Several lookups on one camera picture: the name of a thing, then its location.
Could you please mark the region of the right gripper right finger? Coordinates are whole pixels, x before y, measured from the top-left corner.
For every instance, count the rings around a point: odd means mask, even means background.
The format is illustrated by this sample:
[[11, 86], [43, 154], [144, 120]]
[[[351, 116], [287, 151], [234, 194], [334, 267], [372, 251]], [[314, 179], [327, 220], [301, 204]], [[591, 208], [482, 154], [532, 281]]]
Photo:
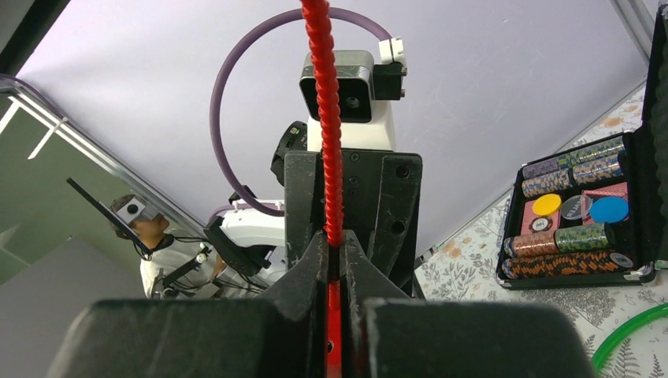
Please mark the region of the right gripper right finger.
[[558, 309], [408, 297], [345, 231], [340, 248], [345, 377], [593, 377]]

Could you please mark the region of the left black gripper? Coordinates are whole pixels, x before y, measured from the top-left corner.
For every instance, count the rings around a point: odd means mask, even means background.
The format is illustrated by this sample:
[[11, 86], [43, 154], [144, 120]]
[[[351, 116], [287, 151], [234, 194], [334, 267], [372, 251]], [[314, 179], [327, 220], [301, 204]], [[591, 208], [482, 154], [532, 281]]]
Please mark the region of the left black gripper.
[[[367, 258], [405, 292], [412, 290], [423, 164], [418, 154], [343, 150], [343, 227]], [[284, 158], [285, 248], [288, 266], [325, 226], [321, 155], [291, 151]]]

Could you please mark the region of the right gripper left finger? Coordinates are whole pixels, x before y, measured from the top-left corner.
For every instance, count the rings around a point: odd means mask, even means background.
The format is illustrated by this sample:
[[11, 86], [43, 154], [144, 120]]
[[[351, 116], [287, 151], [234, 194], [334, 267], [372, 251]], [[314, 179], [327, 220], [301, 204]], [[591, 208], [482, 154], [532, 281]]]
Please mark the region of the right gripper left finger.
[[323, 377], [327, 239], [254, 298], [102, 300], [72, 323], [50, 377]]

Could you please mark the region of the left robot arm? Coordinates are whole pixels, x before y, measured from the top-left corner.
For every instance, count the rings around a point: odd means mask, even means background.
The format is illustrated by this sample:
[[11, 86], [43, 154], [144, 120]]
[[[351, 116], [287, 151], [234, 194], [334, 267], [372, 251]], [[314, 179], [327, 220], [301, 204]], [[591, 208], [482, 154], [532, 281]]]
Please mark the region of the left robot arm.
[[[321, 155], [306, 149], [307, 126], [292, 123], [273, 155], [271, 170], [285, 188], [284, 213], [264, 214], [233, 194], [205, 228], [219, 255], [237, 272], [269, 269], [268, 252], [285, 248], [292, 267], [315, 232], [325, 228]], [[408, 295], [414, 260], [423, 162], [418, 154], [344, 149], [343, 229], [353, 232], [371, 263]]]

